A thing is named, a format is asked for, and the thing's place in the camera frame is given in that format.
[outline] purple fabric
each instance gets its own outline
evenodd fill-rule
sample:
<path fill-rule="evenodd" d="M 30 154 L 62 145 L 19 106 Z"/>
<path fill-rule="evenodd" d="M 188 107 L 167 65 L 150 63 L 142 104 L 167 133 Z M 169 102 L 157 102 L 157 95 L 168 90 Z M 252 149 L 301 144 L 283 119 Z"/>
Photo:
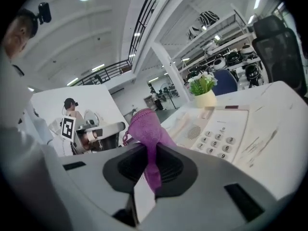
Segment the purple fabric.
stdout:
<path fill-rule="evenodd" d="M 148 165 L 145 169 L 145 178 L 153 192 L 161 186 L 161 179 L 156 165 L 156 145 L 176 146 L 167 131 L 161 127 L 159 119 L 151 109 L 138 111 L 131 119 L 128 131 L 123 139 L 127 145 L 127 134 L 140 141 L 148 150 Z"/>

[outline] ceiling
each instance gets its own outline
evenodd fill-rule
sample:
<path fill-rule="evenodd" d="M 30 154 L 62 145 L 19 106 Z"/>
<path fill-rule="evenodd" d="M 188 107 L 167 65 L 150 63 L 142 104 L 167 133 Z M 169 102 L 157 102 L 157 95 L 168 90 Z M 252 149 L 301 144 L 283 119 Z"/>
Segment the ceiling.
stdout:
<path fill-rule="evenodd" d="M 15 63 L 31 87 L 63 87 L 94 67 L 128 58 L 144 0 L 28 0 L 24 7 L 37 13 L 44 1 L 52 21 L 38 27 Z"/>
<path fill-rule="evenodd" d="M 226 16 L 232 12 L 231 4 L 233 4 L 237 10 L 248 21 L 250 16 L 256 14 L 257 16 L 266 16 L 271 12 L 273 6 L 277 6 L 279 0 L 261 0 L 257 9 L 254 10 L 256 0 L 190 0 L 185 1 L 186 5 L 183 7 L 181 13 L 173 15 L 170 18 L 163 30 L 158 36 L 158 40 L 165 47 L 170 57 L 173 57 L 183 46 L 188 43 L 186 32 L 189 26 L 198 24 L 198 17 L 201 12 L 212 11 L 220 18 Z M 179 59 L 176 60 L 176 65 L 179 67 L 182 65 Z M 149 51 L 142 71 L 152 69 L 157 71 L 157 74 L 161 74 L 162 64 L 158 60 L 153 51 Z"/>

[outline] balcony railing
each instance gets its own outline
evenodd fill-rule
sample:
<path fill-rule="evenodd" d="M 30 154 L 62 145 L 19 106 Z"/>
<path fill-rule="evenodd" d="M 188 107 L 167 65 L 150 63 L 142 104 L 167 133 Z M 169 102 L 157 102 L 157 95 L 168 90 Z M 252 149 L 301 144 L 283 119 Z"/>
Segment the balcony railing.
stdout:
<path fill-rule="evenodd" d="M 160 0 L 145 0 L 140 11 L 138 20 L 136 22 L 127 60 L 112 64 L 96 72 L 92 72 L 88 76 L 74 83 L 72 86 L 103 84 L 109 81 L 111 78 L 119 76 L 122 73 L 131 70 L 133 59 L 138 50 L 138 45 L 140 43 L 144 30 L 159 1 Z"/>

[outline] white desk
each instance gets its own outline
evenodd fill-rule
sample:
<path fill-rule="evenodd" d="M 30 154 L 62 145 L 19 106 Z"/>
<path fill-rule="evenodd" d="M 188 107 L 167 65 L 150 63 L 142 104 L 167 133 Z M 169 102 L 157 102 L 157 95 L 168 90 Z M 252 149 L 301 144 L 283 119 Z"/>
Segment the white desk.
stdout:
<path fill-rule="evenodd" d="M 217 96 L 217 105 L 250 105 L 247 139 L 234 164 L 263 184 L 277 199 L 294 192 L 308 166 L 308 106 L 283 82 Z M 162 123 L 168 130 L 178 116 L 196 111 L 182 106 Z"/>

